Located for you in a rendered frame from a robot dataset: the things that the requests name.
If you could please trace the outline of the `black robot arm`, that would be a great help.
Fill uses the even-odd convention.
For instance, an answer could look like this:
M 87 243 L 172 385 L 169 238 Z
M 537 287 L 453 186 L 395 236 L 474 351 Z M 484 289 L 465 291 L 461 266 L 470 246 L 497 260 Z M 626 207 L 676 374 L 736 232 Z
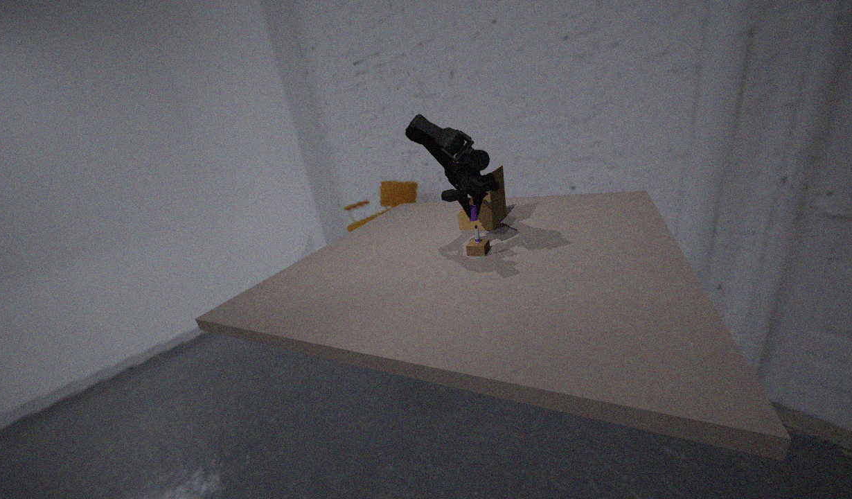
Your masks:
M 445 169 L 445 176 L 455 189 L 461 190 L 461 180 L 457 173 L 467 168 L 472 168 L 476 174 L 472 176 L 471 173 L 467 174 L 466 190 L 472 189 L 477 195 L 483 195 L 490 190 L 492 184 L 495 184 L 495 174 L 480 174 L 480 171 L 489 165 L 488 152 L 474 150 L 472 148 L 474 141 L 464 132 L 452 128 L 440 128 L 430 123 L 422 114 L 418 114 L 406 128 L 406 136 L 418 144 L 423 144 L 440 162 Z M 466 144 L 464 140 L 467 141 Z

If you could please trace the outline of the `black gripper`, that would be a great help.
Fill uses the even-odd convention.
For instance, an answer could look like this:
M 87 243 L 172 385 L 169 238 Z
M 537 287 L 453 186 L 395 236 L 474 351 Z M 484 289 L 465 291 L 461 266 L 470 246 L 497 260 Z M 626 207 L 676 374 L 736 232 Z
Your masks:
M 470 193 L 472 193 L 473 203 L 474 203 L 474 205 L 477 206 L 477 215 L 479 215 L 479 211 L 480 211 L 484 196 L 488 195 L 488 193 L 484 192 L 483 195 L 477 195 L 477 193 L 474 192 L 472 189 L 466 190 L 466 176 L 467 176 L 468 173 L 471 173 L 471 176 L 472 176 L 472 175 L 476 174 L 476 171 L 473 170 L 472 168 L 467 168 L 467 170 L 460 170 L 460 173 L 457 173 L 457 174 L 458 174 L 458 176 L 460 176 L 460 180 L 461 180 L 460 189 L 461 190 L 450 189 L 450 190 L 443 191 L 441 198 L 442 198 L 442 201 L 446 201 L 446 202 L 459 201 L 461 203 L 462 209 L 464 209 L 467 216 L 469 218 L 471 218 L 470 197 L 468 197 L 468 195 Z M 497 181 L 495 181 L 495 184 L 492 184 L 492 186 L 490 186 L 490 190 L 491 191 L 499 190 L 499 183 Z

